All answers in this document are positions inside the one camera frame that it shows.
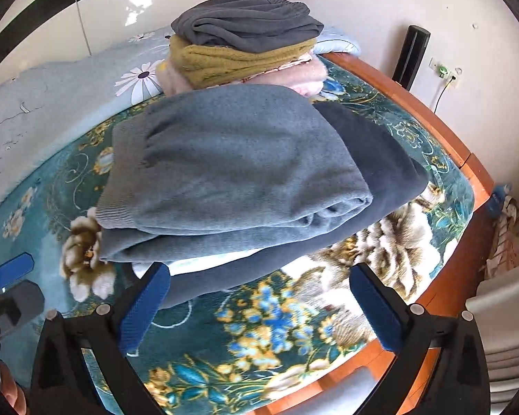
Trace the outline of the person's hand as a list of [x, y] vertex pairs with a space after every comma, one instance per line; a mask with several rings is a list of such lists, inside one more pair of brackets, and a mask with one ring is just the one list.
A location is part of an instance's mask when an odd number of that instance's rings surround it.
[[1, 392], [18, 415], [29, 414], [26, 396], [13, 378], [7, 365], [0, 360]]

